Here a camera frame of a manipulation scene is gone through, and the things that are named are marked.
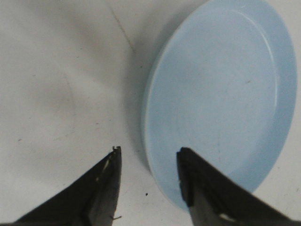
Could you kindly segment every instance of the white table surface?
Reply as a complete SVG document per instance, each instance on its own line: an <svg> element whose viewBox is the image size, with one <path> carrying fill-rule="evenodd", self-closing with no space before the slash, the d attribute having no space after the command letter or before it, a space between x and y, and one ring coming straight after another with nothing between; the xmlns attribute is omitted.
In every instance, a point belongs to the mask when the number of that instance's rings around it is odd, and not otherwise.
<svg viewBox="0 0 301 226"><path fill-rule="evenodd" d="M0 222L18 219L120 145L122 218L113 225L192 225L155 184L139 120L156 54L203 2L0 1ZM301 1L268 2L287 25L300 68ZM255 195L301 220L300 110L299 89L286 144Z"/></svg>

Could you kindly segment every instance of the plate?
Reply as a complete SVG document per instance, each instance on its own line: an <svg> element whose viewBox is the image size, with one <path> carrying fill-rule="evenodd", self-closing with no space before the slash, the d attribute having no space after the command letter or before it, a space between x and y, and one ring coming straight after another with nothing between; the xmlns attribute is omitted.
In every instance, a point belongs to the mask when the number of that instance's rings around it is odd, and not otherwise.
<svg viewBox="0 0 301 226"><path fill-rule="evenodd" d="M261 0L211 0L162 48L145 91L142 134L161 191L182 201L176 152L191 147L252 192L271 170L296 97L293 45Z"/></svg>

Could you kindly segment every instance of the light blue plate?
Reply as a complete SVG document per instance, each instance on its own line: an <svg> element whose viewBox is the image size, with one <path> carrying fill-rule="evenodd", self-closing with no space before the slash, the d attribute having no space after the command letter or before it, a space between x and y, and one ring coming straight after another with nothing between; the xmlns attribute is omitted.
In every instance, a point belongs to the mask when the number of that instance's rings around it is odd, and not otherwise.
<svg viewBox="0 0 301 226"><path fill-rule="evenodd" d="M191 147L253 191L284 145L296 97L289 34L261 0L211 0L177 29L145 92L142 133L162 192L182 201L176 152Z"/></svg>

